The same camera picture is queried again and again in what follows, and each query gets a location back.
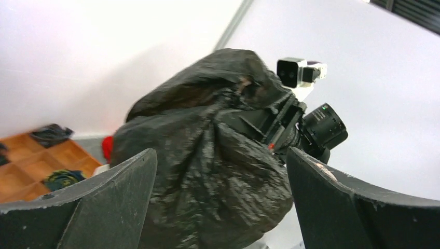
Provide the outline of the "black trash bag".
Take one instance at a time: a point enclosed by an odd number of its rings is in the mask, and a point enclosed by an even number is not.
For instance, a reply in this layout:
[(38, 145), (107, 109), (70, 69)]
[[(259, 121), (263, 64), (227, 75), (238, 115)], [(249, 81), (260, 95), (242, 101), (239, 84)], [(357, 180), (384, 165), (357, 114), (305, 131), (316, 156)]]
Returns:
[(284, 164), (215, 117), (273, 110), (289, 94), (254, 51), (226, 48), (132, 106), (113, 136), (111, 166), (156, 151), (139, 248), (245, 248), (278, 225), (293, 205)]

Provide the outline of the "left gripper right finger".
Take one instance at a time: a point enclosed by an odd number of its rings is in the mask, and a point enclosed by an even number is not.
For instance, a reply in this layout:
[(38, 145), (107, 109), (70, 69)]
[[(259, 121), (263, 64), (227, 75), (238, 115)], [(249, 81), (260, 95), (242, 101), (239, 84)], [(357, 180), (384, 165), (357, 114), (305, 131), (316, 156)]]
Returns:
[(306, 248), (439, 248), (439, 201), (372, 185), (294, 147), (287, 172)]

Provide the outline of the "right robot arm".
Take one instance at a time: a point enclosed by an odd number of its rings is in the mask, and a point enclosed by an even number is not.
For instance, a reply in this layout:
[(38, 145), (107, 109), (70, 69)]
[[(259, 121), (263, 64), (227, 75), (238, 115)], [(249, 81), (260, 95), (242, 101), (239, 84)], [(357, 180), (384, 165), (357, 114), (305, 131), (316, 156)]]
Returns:
[(348, 138), (347, 128), (327, 103), (306, 114), (306, 104), (294, 96), (274, 108), (239, 112), (238, 130), (286, 161), (287, 149), (296, 147), (322, 163), (331, 150)]

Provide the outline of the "white plastic trash bin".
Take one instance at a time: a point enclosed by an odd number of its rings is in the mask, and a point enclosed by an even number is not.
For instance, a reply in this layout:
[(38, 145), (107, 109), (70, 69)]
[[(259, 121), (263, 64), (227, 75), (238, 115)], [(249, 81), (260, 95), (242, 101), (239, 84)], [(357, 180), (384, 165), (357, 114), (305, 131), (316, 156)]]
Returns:
[(275, 228), (246, 248), (305, 248), (295, 206)]

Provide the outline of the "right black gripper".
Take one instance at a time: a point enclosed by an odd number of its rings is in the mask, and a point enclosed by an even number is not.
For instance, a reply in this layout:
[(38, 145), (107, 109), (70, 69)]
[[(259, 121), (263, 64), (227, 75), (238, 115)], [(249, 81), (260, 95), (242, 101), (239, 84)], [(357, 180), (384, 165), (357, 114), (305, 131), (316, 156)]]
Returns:
[(304, 128), (306, 104), (289, 97), (275, 106), (237, 112), (237, 132), (243, 136), (241, 149), (252, 157), (270, 157), (286, 162), (290, 147), (308, 150)]

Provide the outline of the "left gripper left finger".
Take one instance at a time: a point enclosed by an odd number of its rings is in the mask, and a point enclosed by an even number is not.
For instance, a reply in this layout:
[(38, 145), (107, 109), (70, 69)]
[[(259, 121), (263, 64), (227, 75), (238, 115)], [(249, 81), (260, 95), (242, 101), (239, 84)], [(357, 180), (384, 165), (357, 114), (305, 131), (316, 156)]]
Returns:
[(1, 248), (137, 248), (157, 154), (123, 163), (36, 200), (1, 205)]

